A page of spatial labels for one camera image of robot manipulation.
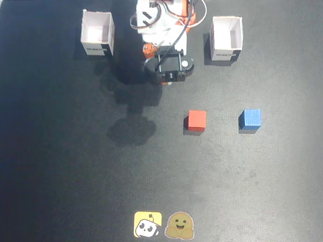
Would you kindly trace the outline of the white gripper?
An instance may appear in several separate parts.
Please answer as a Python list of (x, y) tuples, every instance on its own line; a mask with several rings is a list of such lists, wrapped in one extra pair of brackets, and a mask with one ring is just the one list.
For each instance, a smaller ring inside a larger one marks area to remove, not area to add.
[[(142, 39), (144, 46), (142, 48), (143, 54), (146, 59), (152, 58), (155, 56), (155, 52), (161, 46), (171, 46), (177, 37), (179, 36), (180, 31), (162, 31), (155, 34), (142, 34)], [(183, 50), (184, 55), (187, 54), (187, 34), (184, 33), (180, 40), (175, 44), (175, 50)]]

